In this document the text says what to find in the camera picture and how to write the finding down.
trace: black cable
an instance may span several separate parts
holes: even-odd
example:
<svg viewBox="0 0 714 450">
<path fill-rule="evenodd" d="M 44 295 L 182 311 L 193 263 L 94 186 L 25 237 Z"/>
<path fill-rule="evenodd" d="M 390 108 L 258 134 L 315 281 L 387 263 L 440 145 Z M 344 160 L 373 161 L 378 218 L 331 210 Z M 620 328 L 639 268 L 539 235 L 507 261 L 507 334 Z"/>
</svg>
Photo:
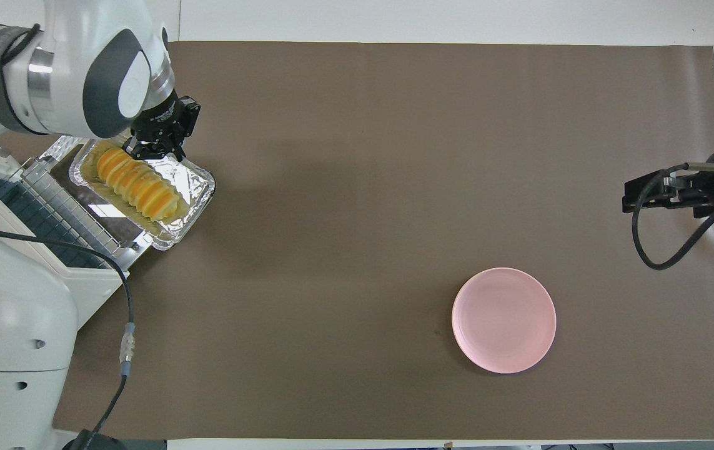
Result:
<svg viewBox="0 0 714 450">
<path fill-rule="evenodd" d="M 123 273 L 122 268 L 119 265 L 117 265 L 117 262 L 115 262 L 115 260 L 112 259 L 111 257 L 106 256 L 106 254 L 100 253 L 100 251 L 95 251 L 92 248 L 82 247 L 81 245 L 76 245 L 74 243 L 69 243 L 69 242 L 62 242 L 62 241 L 51 240 L 51 239 L 42 239 L 37 236 L 26 236 L 25 234 L 16 234 L 16 233 L 8 233 L 6 231 L 0 231 L 0 238 L 14 239 L 14 240 L 20 240 L 20 241 L 26 241 L 26 242 L 44 243 L 46 245 L 55 245 L 55 246 L 60 246 L 60 247 L 65 247 L 65 248 L 72 248 L 77 251 L 84 251 L 85 253 L 93 254 L 93 256 L 96 256 L 97 258 L 103 259 L 117 272 L 117 275 L 121 279 L 123 288 L 126 291 L 126 306 L 128 308 L 129 322 L 131 324 L 134 324 L 134 308 L 132 307 L 132 293 L 131 293 L 131 290 L 129 290 L 129 282 L 126 280 L 126 274 Z M 113 408 L 115 408 L 117 399 L 119 399 L 119 397 L 121 396 L 121 393 L 123 393 L 123 388 L 126 386 L 127 378 L 128 378 L 128 376 L 126 376 L 126 375 L 121 376 L 121 383 L 120 383 L 119 387 L 117 387 L 117 391 L 115 392 L 115 395 L 113 396 L 111 401 L 109 401 L 109 405 L 106 408 L 104 415 L 102 416 L 102 418 L 100 418 L 99 422 L 93 428 L 93 432 L 91 433 L 91 436 L 89 436 L 89 439 L 85 442 L 85 450 L 87 450 L 89 445 L 91 445 L 91 442 L 93 442 L 93 439 L 95 438 L 95 436 L 97 434 L 99 434 L 99 430 L 101 430 L 101 428 L 104 426 L 106 419 L 109 418 L 109 414 L 112 413 Z"/>
<path fill-rule="evenodd" d="M 660 173 L 656 174 L 656 176 L 654 176 L 653 179 L 651 179 L 648 184 L 645 185 L 645 188 L 640 191 L 640 195 L 639 197 L 637 197 L 637 202 L 635 202 L 634 205 L 634 210 L 632 212 L 632 239 L 634 240 L 634 248 L 637 250 L 637 254 L 640 256 L 640 259 L 643 260 L 643 263 L 645 263 L 646 266 L 657 271 L 670 268 L 672 265 L 678 263 L 682 258 L 684 258 L 687 252 L 690 251 L 691 248 L 693 248 L 693 246 L 698 242 L 698 240 L 701 239 L 702 236 L 704 236 L 704 233 L 706 233 L 706 231 L 714 223 L 713 212 L 709 214 L 707 219 L 705 219 L 705 221 L 702 222 L 702 224 L 699 225 L 698 228 L 696 228 L 696 231 L 694 231 L 693 234 L 690 235 L 690 237 L 685 241 L 682 247 L 679 248 L 679 250 L 665 262 L 653 262 L 650 258 L 648 258 L 647 254 L 645 254 L 645 250 L 643 250 L 643 245 L 642 243 L 640 243 L 638 220 L 640 217 L 640 210 L 642 210 L 643 204 L 645 203 L 645 198 L 648 196 L 648 193 L 654 187 L 656 187 L 657 183 L 659 183 L 660 180 L 662 180 L 665 176 L 668 176 L 670 173 L 675 171 L 685 170 L 687 169 L 687 167 L 687 163 L 684 163 L 678 166 L 673 166 L 671 168 L 665 169 L 664 171 L 660 171 Z"/>
<path fill-rule="evenodd" d="M 109 414 L 112 413 L 113 408 L 115 408 L 117 399 L 119 399 L 121 396 L 121 393 L 123 393 L 123 388 L 126 386 L 127 378 L 128 377 L 125 375 L 121 376 L 121 383 L 119 385 L 117 385 L 117 391 L 115 391 L 115 395 L 112 397 L 111 401 L 109 401 L 109 405 L 108 405 L 106 411 L 104 412 L 104 415 L 102 416 L 102 418 L 99 419 L 99 422 L 93 428 L 93 432 L 91 433 L 91 436 L 89 436 L 89 438 L 85 442 L 83 450 L 88 450 L 88 448 L 91 447 L 91 443 L 93 442 L 93 439 L 96 438 L 96 435 L 99 434 L 99 431 L 104 426 L 106 419 L 109 418 Z"/>
<path fill-rule="evenodd" d="M 129 289 L 129 282 L 126 280 L 126 274 L 123 273 L 122 268 L 119 265 L 117 265 L 117 262 L 115 262 L 115 260 L 112 259 L 111 257 L 106 256 L 106 254 L 103 254 L 100 251 L 95 251 L 92 248 L 82 247 L 81 245 L 77 245 L 75 243 L 63 242 L 63 241 L 57 241 L 57 240 L 51 240 L 51 239 L 43 239 L 43 238 L 39 238 L 37 236 L 26 236 L 25 234 L 16 234 L 16 233 L 8 233 L 6 231 L 0 231 L 0 238 L 14 239 L 14 240 L 19 240 L 19 241 L 27 241 L 27 242 L 35 242 L 35 243 L 44 243 L 46 245 L 57 245 L 60 247 L 65 247 L 65 248 L 72 248 L 77 251 L 84 251 L 85 253 L 93 254 L 93 256 L 96 256 L 97 258 L 103 259 L 106 263 L 108 263 L 117 272 L 117 276 L 119 276 L 121 279 L 121 283 L 123 284 L 123 289 L 126 292 L 126 306 L 128 307 L 128 310 L 129 310 L 129 322 L 134 324 L 134 308 L 132 306 L 132 291 L 131 291 L 131 289 Z"/>
<path fill-rule="evenodd" d="M 12 49 L 8 49 L 3 55 L 2 55 L 2 62 L 1 66 L 6 65 L 6 63 L 11 62 L 17 55 L 19 55 L 24 49 L 26 49 L 26 46 L 29 45 L 29 43 L 32 42 L 32 39 L 34 39 L 35 36 L 40 31 L 40 24 L 35 23 L 32 28 L 29 28 L 29 31 L 26 31 L 26 34 L 24 35 L 23 39 L 19 41 Z"/>
</svg>

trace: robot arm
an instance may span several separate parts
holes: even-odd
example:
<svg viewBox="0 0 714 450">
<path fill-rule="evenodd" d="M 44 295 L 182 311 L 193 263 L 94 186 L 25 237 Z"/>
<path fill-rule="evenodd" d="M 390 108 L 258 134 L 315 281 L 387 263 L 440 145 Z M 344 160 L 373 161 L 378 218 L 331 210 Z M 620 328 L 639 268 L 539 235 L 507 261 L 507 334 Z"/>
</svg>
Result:
<svg viewBox="0 0 714 450">
<path fill-rule="evenodd" d="M 694 171 L 677 176 L 677 171 Z M 630 180 L 624 185 L 623 213 L 632 214 L 632 238 L 640 259 L 664 270 L 678 263 L 714 223 L 714 154 L 706 162 L 685 162 Z M 638 218 L 644 208 L 693 208 L 696 219 L 706 218 L 684 245 L 664 262 L 654 262 L 640 242 Z"/>
<path fill-rule="evenodd" d="M 25 29 L 0 28 L 5 128 L 109 138 L 130 126 L 135 158 L 184 157 L 200 106 L 177 97 L 165 29 L 143 2 L 46 0 L 44 28 L 9 62 Z"/>
</svg>

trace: pink plate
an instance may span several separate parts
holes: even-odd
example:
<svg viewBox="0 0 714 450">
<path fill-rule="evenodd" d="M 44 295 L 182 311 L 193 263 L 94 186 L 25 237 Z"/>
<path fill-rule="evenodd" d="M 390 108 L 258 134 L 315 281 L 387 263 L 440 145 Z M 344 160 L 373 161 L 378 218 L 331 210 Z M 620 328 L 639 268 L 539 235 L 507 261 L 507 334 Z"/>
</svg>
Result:
<svg viewBox="0 0 714 450">
<path fill-rule="evenodd" d="M 459 347 L 480 368 L 517 373 L 548 353 L 557 312 L 533 276 L 498 267 L 475 274 L 462 286 L 451 325 Z"/>
</svg>

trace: wire rack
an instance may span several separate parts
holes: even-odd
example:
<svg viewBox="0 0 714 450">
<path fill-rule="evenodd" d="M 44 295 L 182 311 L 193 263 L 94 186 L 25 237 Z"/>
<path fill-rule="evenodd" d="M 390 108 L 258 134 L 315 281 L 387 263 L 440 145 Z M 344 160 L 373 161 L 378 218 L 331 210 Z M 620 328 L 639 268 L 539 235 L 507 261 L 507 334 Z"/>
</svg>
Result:
<svg viewBox="0 0 714 450">
<path fill-rule="evenodd" d="M 138 245 L 137 238 L 142 236 L 115 239 L 66 190 L 65 184 L 70 183 L 66 181 L 67 176 L 60 176 L 59 171 L 65 166 L 59 164 L 61 160 L 75 154 L 86 142 L 86 139 L 78 137 L 60 137 L 42 156 L 25 163 L 26 168 L 21 169 L 19 181 L 12 181 L 17 179 L 17 173 L 0 179 L 0 200 L 35 236 L 92 248 L 128 268 L 148 248 L 148 242 Z M 102 259 L 71 248 L 48 248 L 71 268 L 109 268 Z"/>
</svg>

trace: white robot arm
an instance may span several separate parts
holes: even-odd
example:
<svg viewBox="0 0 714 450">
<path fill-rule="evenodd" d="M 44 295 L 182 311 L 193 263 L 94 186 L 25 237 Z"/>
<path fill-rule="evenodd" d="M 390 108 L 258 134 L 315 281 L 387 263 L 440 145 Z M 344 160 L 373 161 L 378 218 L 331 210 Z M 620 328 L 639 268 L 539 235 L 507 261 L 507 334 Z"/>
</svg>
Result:
<svg viewBox="0 0 714 450">
<path fill-rule="evenodd" d="M 131 128 L 133 157 L 184 157 L 200 106 L 174 92 L 165 31 L 154 33 L 142 0 L 46 0 L 44 28 L 0 25 L 0 134 L 108 138 Z M 65 444 L 51 421 L 76 316 L 64 282 L 0 242 L 0 449 Z"/>
</svg>

